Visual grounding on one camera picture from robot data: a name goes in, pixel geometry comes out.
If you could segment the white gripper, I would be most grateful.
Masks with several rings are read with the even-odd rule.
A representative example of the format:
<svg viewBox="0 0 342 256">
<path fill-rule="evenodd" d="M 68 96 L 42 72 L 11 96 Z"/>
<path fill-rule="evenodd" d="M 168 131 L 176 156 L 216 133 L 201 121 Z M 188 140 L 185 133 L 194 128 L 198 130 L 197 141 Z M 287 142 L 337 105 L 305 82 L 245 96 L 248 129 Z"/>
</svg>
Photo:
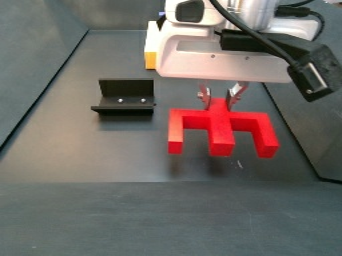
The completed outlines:
<svg viewBox="0 0 342 256">
<path fill-rule="evenodd" d="M 317 31 L 315 20 L 277 18 L 279 0 L 217 0 L 223 8 L 255 31 L 309 40 Z M 227 109 L 240 100 L 249 82 L 287 83 L 287 63 L 245 48 L 220 48 L 219 35 L 236 27 L 223 18 L 209 0 L 165 0 L 165 21 L 158 31 L 156 71 L 162 77 L 239 81 L 225 95 Z M 211 89 L 198 85 L 202 108 L 211 104 Z"/>
</svg>

